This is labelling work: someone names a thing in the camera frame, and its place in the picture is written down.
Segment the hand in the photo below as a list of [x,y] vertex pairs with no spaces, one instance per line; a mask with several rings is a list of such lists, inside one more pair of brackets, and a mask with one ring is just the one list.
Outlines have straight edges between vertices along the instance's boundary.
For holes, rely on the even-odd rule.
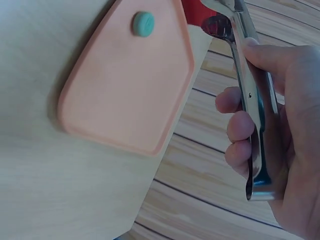
[[[272,74],[275,90],[284,96],[279,104],[283,144],[290,167],[284,199],[269,204],[278,223],[308,240],[320,239],[320,49],[312,46],[258,45],[248,38],[243,46],[248,61]],[[242,111],[241,91],[229,87],[217,96],[221,113],[235,113],[227,128],[232,142],[225,159],[248,177],[249,136],[254,122]]]

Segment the round green button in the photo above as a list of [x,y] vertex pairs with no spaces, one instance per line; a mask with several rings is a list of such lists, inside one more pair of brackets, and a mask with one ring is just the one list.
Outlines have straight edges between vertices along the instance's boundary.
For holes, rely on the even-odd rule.
[[151,12],[140,11],[133,19],[133,33],[139,37],[148,37],[154,31],[155,17]]

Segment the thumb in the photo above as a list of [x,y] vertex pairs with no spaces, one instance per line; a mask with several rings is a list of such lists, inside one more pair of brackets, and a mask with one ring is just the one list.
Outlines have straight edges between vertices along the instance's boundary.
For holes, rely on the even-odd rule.
[[259,69],[284,79],[291,65],[295,51],[292,47],[259,45],[254,38],[247,38],[243,43],[246,59]]

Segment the light wood surface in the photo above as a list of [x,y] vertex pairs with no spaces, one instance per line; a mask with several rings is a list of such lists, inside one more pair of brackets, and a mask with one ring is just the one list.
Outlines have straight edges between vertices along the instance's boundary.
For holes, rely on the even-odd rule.
[[[247,0],[263,44],[320,45],[317,0]],[[213,39],[128,239],[298,240],[265,202],[247,202],[245,179],[226,164],[231,114],[215,97],[237,86],[229,46]],[[283,96],[278,101],[284,103]]]
[[[166,148],[128,154],[67,135],[55,121],[64,81],[112,2],[0,2],[2,240],[110,240],[137,216]],[[197,73],[212,38],[189,33]]]

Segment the metal tongs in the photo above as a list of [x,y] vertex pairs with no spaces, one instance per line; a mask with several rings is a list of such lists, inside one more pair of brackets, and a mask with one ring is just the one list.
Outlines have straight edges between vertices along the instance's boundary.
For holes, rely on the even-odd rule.
[[241,46],[245,38],[258,40],[243,0],[201,0],[218,14],[206,19],[201,28],[229,43],[242,92],[242,108],[251,116],[255,130],[250,137],[251,158],[245,188],[249,201],[278,200],[284,197],[288,166],[282,143],[280,116],[270,73],[246,60]]

